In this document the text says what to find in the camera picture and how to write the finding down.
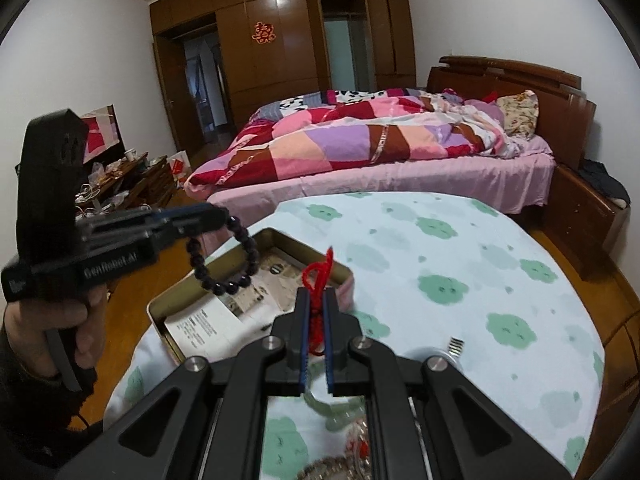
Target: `patchwork quilt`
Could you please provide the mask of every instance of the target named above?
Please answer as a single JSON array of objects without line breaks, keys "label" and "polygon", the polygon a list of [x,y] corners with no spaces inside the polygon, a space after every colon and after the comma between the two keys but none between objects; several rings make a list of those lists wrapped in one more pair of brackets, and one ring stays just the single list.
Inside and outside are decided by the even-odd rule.
[{"label": "patchwork quilt", "polygon": [[317,92],[260,108],[188,186],[214,192],[386,162],[518,152],[494,118],[448,94]]}]

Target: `wooden headboard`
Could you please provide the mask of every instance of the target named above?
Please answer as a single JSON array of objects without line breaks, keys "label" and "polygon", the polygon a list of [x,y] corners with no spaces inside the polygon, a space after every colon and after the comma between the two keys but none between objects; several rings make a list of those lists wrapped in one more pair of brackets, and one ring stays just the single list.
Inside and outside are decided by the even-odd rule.
[{"label": "wooden headboard", "polygon": [[532,63],[490,57],[445,56],[429,74],[427,91],[453,88],[467,99],[496,91],[500,97],[533,90],[540,102],[536,133],[549,143],[557,162],[577,170],[596,105],[580,95],[576,75]]}]

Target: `hand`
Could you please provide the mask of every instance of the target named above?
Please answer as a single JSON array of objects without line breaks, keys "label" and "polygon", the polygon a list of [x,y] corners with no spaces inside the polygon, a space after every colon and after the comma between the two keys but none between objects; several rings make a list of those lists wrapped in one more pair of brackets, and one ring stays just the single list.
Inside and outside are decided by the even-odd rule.
[{"label": "hand", "polygon": [[45,330],[77,326],[76,364],[85,369],[93,368],[104,351],[106,291],[105,285],[89,291],[88,310],[78,300],[9,303],[4,314],[4,326],[9,345],[18,360],[38,377],[54,377],[58,369],[49,354]]}]

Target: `dark clothing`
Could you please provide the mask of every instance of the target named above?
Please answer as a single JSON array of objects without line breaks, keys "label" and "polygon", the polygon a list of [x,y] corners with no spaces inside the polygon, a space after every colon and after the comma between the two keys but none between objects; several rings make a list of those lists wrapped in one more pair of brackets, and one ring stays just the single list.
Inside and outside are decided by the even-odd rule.
[{"label": "dark clothing", "polygon": [[625,187],[610,176],[601,162],[585,158],[578,168],[578,174],[600,194],[608,198],[619,198],[628,205],[631,204],[631,198]]},{"label": "dark clothing", "polygon": [[32,377],[0,330],[0,479],[51,480],[56,470],[102,433],[102,423],[68,430],[84,400],[60,380]]}]

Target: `cabinet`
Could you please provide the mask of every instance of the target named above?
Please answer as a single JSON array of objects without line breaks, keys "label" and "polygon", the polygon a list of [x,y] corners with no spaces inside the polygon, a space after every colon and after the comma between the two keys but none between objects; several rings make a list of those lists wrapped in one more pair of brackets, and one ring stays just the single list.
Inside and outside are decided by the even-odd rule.
[{"label": "cabinet", "polygon": [[[251,0],[220,9],[216,19],[236,125],[263,104],[318,90],[306,0]],[[252,40],[257,22],[274,26],[273,42]]]},{"label": "cabinet", "polygon": [[628,207],[620,209],[559,165],[543,213],[543,230],[584,279],[611,250],[628,213]]},{"label": "cabinet", "polygon": [[415,86],[409,0],[367,0],[378,89]]},{"label": "cabinet", "polygon": [[[364,0],[364,7],[372,41],[371,48],[363,43],[358,52],[372,51],[368,88],[415,86],[408,0]],[[216,23],[238,128],[261,105],[332,87],[320,0],[158,0],[149,11],[157,37],[183,38]],[[272,43],[252,40],[257,22],[274,26]],[[372,76],[375,85],[370,83]]]}]

